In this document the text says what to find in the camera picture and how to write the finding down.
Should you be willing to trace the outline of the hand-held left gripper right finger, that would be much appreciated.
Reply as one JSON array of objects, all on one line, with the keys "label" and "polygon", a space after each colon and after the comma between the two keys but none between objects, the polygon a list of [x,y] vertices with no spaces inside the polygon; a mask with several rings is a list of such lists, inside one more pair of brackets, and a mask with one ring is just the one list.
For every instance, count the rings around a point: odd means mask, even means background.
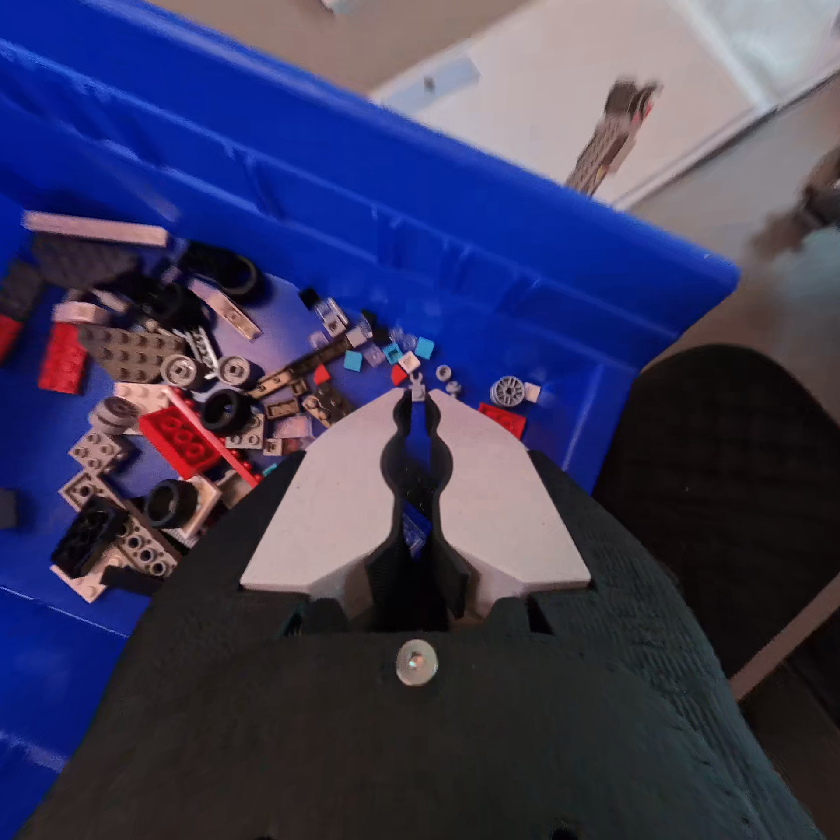
[{"label": "hand-held left gripper right finger", "polygon": [[452,617],[588,587],[592,575],[526,446],[440,390],[427,394],[425,418],[437,480],[430,555]]}]

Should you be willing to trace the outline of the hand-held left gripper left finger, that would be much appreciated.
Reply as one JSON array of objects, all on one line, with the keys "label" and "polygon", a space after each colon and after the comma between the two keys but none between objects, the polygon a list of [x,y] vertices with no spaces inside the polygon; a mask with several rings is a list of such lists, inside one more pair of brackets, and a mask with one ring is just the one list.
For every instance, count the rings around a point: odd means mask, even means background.
[{"label": "hand-held left gripper left finger", "polygon": [[350,620],[371,612],[406,548],[383,463],[403,449],[411,406],[394,388],[314,440],[239,578],[244,590],[334,600]]}]

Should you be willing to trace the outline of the pile of lego bricks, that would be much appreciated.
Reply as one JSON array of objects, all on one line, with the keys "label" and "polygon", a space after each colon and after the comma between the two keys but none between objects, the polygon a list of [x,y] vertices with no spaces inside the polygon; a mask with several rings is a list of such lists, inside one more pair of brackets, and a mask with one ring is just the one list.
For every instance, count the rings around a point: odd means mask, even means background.
[{"label": "pile of lego bricks", "polygon": [[105,592],[157,591],[182,557],[261,476],[253,457],[306,449],[313,429],[353,411],[331,365],[385,367],[395,387],[438,361],[432,385],[457,398],[462,385],[436,354],[430,329],[389,325],[369,308],[347,311],[311,288],[297,294],[320,328],[310,350],[263,372],[252,355],[222,353],[236,333],[261,352],[280,335],[244,306],[267,299],[251,259],[162,227],[24,211],[30,256],[2,278],[2,363],[47,285],[52,308],[38,393],[78,396],[88,368],[111,391],[68,447],[76,473],[58,489],[75,518],[49,553],[49,571],[86,603]]}]

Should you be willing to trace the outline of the blue plastic bin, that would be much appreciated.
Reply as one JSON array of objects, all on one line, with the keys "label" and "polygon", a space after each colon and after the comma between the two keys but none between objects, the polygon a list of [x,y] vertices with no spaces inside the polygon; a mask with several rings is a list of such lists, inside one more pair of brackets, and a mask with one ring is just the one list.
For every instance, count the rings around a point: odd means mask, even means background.
[{"label": "blue plastic bin", "polygon": [[[2,2],[2,277],[32,256],[24,211],[162,227],[266,275],[251,346],[271,371],[318,321],[293,287],[353,320],[434,342],[468,404],[506,372],[542,387],[526,443],[585,490],[638,373],[736,289],[703,248],[526,173],[142,2]],[[87,604],[49,570],[74,511],[68,448],[110,391],[38,387],[45,290],[2,365],[2,838],[83,738],[150,603]]]}]

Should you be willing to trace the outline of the black textured pad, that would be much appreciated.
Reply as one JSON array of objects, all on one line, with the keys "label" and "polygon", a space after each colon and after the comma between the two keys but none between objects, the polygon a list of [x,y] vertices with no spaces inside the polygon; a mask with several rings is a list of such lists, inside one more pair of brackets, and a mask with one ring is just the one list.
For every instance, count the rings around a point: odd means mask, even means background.
[{"label": "black textured pad", "polygon": [[642,373],[593,496],[677,579],[728,677],[838,574],[838,426],[755,350]]}]

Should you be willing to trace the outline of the dark blurred object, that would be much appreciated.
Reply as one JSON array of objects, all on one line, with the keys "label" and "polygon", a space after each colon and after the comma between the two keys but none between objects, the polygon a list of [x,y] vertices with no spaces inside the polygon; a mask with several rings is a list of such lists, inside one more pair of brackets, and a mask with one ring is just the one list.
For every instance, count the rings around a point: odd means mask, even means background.
[{"label": "dark blurred object", "polygon": [[808,173],[793,206],[767,217],[750,241],[750,255],[770,263],[800,250],[813,233],[839,227],[839,147],[824,154]]}]

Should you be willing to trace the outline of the white sheet with blue label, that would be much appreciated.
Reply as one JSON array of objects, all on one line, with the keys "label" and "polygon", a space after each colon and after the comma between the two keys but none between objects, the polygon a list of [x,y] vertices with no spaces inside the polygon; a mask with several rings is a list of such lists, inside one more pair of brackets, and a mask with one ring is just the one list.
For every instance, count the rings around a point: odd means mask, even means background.
[{"label": "white sheet with blue label", "polygon": [[629,207],[838,72],[838,2],[532,2],[371,99],[557,183],[622,80],[658,89],[596,195]]}]

